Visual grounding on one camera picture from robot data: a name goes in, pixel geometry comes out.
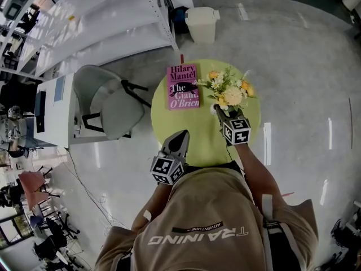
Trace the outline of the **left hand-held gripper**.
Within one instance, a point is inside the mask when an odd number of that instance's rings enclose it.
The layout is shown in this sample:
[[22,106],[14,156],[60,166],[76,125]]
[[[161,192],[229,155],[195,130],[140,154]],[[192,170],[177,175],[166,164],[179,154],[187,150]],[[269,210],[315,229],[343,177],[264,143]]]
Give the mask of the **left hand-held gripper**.
[[168,137],[157,156],[153,158],[150,173],[157,183],[175,185],[183,176],[190,142],[188,130],[181,130]]

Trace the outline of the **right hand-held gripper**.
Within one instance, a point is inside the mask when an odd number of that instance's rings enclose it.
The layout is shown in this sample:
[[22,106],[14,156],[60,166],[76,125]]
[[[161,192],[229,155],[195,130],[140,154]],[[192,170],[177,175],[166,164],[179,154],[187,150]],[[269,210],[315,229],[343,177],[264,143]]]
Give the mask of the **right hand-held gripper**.
[[214,105],[218,120],[221,122],[222,135],[227,146],[248,144],[250,140],[251,127],[245,118],[242,109],[238,109],[236,118],[230,119],[218,104]]

